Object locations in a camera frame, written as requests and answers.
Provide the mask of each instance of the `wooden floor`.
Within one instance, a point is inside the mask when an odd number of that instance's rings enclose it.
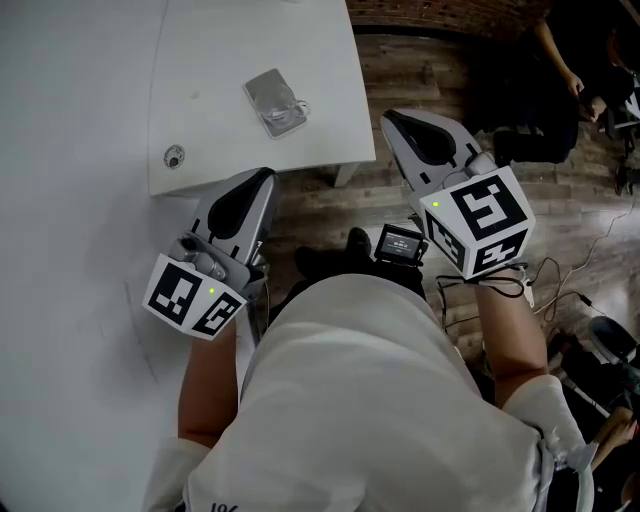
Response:
[[[420,107],[462,120],[470,107],[469,63],[482,51],[457,43],[397,36],[357,36],[369,96],[377,160],[363,164],[341,189],[332,187],[335,169],[313,169],[281,174],[282,200],[265,252],[272,263],[271,298],[277,304],[300,279],[293,251],[300,245],[318,249],[342,248],[353,226],[367,230],[375,246],[385,223],[408,225],[410,192],[379,129],[381,114],[391,107]],[[537,216],[537,225],[524,254],[535,274],[545,256],[560,264],[562,277],[579,267],[594,240],[609,229],[612,219],[630,212],[632,198],[616,197],[613,172],[621,161],[622,143],[598,134],[595,126],[581,126],[577,148],[567,162],[515,164],[514,172]],[[480,132],[483,148],[491,137]],[[638,162],[639,155],[633,155]],[[589,265],[573,274],[564,292],[576,290],[638,337],[640,324],[640,205],[618,219],[611,236],[598,243]],[[440,303],[434,276],[451,272],[450,264],[431,247],[424,258],[423,285],[437,313]],[[542,305],[556,293],[557,270],[547,263],[535,283],[534,297]],[[447,294],[448,323],[477,314],[472,290],[457,287]],[[558,304],[555,318],[544,321],[549,334],[555,328],[575,332],[586,340],[594,310],[572,295]],[[453,342],[467,360],[482,354],[478,320],[449,329]]]

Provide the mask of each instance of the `white cable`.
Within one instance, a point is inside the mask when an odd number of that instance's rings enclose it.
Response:
[[[564,288],[564,285],[567,283],[567,281],[569,280],[569,278],[571,277],[571,275],[574,272],[577,272],[578,270],[582,270],[583,268],[585,268],[588,264],[589,261],[591,261],[591,256],[593,255],[593,251],[596,248],[596,245],[598,244],[598,242],[600,240],[604,240],[605,238],[609,238],[609,234],[611,233],[611,230],[613,229],[613,224],[615,223],[615,221],[617,221],[618,219],[622,219],[623,217],[628,217],[629,215],[631,215],[633,213],[633,209],[636,206],[636,200],[634,198],[633,200],[633,204],[631,205],[631,209],[627,212],[627,213],[623,213],[622,215],[618,215],[617,217],[614,217],[614,219],[611,221],[611,224],[609,225],[609,229],[607,230],[607,234],[604,236],[601,236],[600,238],[596,238],[593,242],[593,245],[591,246],[591,249],[589,250],[589,254],[587,254],[587,259],[584,260],[584,263],[582,265],[580,265],[578,268],[572,268],[571,270],[569,270],[569,272],[567,273],[567,275],[564,277],[564,279],[562,280],[562,283],[560,283],[560,287],[558,288],[558,291],[556,292],[556,295],[553,299],[551,299],[549,302],[547,302],[544,306],[542,306],[541,308],[538,308],[534,315],[537,315],[538,313],[540,313],[541,311],[544,311],[545,309],[547,309],[549,306],[551,306],[555,301],[558,300],[558,297],[560,297],[560,294],[562,293],[562,290]]]

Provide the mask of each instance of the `white shirt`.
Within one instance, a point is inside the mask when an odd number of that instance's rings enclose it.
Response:
[[[523,421],[584,445],[555,377],[497,409],[420,297],[338,276],[273,322],[213,450],[161,446],[144,510],[531,511],[540,436]]]

